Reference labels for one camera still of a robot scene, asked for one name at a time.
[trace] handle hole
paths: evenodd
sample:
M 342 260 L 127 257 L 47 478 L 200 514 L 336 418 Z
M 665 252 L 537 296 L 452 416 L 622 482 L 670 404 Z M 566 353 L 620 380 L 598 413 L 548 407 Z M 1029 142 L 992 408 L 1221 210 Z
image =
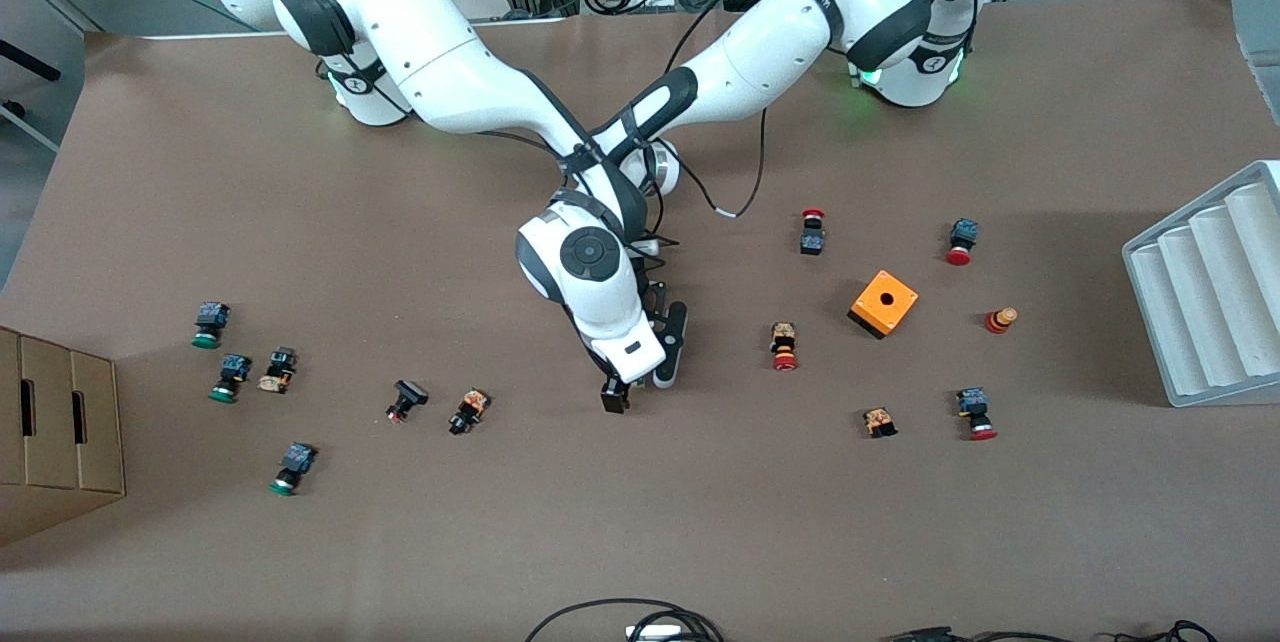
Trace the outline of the handle hole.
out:
M 72 393 L 72 418 L 76 423 L 76 442 L 83 445 L 84 437 L 84 393 Z
M 31 379 L 23 379 L 22 381 L 22 436 L 35 437 L 36 436 L 36 404 L 33 404 L 36 398 L 36 382 Z

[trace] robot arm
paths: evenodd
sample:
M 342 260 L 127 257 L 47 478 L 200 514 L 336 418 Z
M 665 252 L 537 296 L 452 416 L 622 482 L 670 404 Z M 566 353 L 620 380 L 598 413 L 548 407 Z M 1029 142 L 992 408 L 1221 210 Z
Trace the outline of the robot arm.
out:
M 906 58 L 929 0 L 760 0 L 713 45 L 672 69 L 595 134 L 621 164 L 646 139 L 700 121 L 736 121 L 780 98 L 828 46 L 860 64 Z M 627 132 L 627 118 L 635 132 Z
M 980 0 L 760 0 L 695 58 L 649 86 L 595 141 L 635 180 L 635 151 L 664 130 L 699 121 L 736 121 L 773 104 L 827 46 L 851 68 L 902 69 L 879 82 L 906 106 L 942 95 L 968 42 Z M 908 59 L 915 64 L 900 64 Z
M 632 263 L 648 205 L 543 83 L 485 49 L 452 0 L 223 0 L 284 32 L 329 67 L 358 121 L 390 124 L 410 110 L 438 130 L 522 127 L 558 155 L 576 183 L 520 229 L 517 261 L 541 295 L 562 304 L 611 379 L 635 381 L 667 358 L 643 308 Z

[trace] orange box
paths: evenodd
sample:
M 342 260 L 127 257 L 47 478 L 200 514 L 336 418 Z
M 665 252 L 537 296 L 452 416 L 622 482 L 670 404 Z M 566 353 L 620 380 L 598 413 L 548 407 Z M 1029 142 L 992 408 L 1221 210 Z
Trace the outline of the orange box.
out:
M 918 299 L 919 295 L 910 286 L 882 269 L 850 306 L 849 318 L 860 324 L 877 340 L 883 340 L 897 329 L 906 317 L 906 309 Z

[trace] table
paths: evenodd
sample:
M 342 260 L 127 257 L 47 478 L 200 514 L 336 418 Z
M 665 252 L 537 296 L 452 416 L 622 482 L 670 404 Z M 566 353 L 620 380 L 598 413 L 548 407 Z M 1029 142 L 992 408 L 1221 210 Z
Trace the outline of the table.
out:
M 687 17 L 483 31 L 596 124 Z M 694 40 L 713 40 L 714 17 Z M 677 386 L 600 411 L 599 376 L 512 247 L 558 176 L 506 139 L 372 130 L 288 38 L 91 36 L 88 81 L 0 324 L 118 363 L 128 497 L 0 550 L 18 639 L 522 639 L 576 601 L 658 596 L 744 642 L 950 624 L 1085 638 L 1187 616 L 1275 637 L 1280 408 L 1166 407 L 1120 246 L 1275 156 L 1229 0 L 996 5 L 932 109 L 849 88 L 828 55 L 769 114 L 754 208 L 668 198 L 663 279 L 691 309 Z M 723 206 L 755 121 L 675 133 Z M 826 210 L 801 258 L 799 214 Z M 956 217 L 974 263 L 942 262 Z M 883 341 L 845 318 L 887 269 L 920 301 Z M 287 396 L 205 399 L 220 352 Z M 1014 304 L 1006 336 L 980 315 Z M 768 331 L 799 327 L 800 370 Z M 411 422 L 392 384 L 431 393 Z M 965 441 L 984 386 L 1000 437 Z M 467 388 L 494 404 L 447 421 Z M 870 440 L 887 405 L 900 434 Z M 266 487 L 292 441 L 302 495 Z M 609 639 L 640 610 L 548 639 Z

